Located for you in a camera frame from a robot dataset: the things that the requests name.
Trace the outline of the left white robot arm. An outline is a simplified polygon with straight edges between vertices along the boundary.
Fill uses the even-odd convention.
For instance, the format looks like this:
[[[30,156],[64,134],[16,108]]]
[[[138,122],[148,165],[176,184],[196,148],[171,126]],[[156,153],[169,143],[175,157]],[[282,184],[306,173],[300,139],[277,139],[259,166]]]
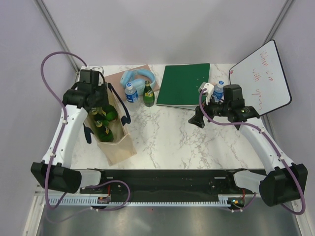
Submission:
[[[82,187],[82,173],[70,168],[75,142],[90,110],[108,103],[103,74],[82,69],[79,81],[63,95],[61,118],[47,152],[41,162],[31,165],[31,173],[43,188],[75,193]]]

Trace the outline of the blue cap water bottle front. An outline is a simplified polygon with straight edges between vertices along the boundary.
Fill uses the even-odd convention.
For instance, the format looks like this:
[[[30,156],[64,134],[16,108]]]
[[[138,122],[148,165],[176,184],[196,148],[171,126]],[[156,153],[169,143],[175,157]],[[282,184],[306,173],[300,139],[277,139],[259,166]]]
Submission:
[[[127,83],[126,88],[125,88],[125,95],[126,95],[126,100],[129,103],[135,103],[138,101],[138,93],[136,88],[133,86],[132,83]]]

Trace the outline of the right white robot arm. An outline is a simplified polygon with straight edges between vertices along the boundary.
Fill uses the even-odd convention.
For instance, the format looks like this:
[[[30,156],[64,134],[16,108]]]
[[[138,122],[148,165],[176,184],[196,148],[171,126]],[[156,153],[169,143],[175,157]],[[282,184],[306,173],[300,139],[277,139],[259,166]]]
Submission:
[[[297,214],[303,214],[306,209],[304,191],[308,176],[305,165],[295,164],[280,149],[265,130],[256,109],[245,105],[239,85],[224,86],[224,99],[219,102],[214,100],[214,88],[210,83],[203,83],[199,87],[199,104],[189,123],[203,128],[204,120],[207,120],[223,126],[224,123],[214,121],[214,117],[226,117],[228,122],[225,125],[234,126],[249,141],[266,173],[260,175],[249,170],[236,171],[225,181],[227,191],[235,194],[245,188],[259,194],[269,207],[301,200],[302,208]]]

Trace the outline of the blue cap water bottle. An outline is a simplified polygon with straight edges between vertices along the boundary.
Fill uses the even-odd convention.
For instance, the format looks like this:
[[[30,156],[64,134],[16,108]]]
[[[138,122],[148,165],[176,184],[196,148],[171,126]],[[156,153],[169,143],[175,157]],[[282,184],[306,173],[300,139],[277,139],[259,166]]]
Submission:
[[[138,93],[136,88],[133,86],[132,83],[127,83],[126,88],[125,88],[125,95],[126,95],[126,100],[129,103],[135,103],[138,101]]]
[[[214,86],[214,92],[213,92],[213,98],[215,102],[219,102],[223,97],[223,87],[224,87],[224,81],[219,81]]]

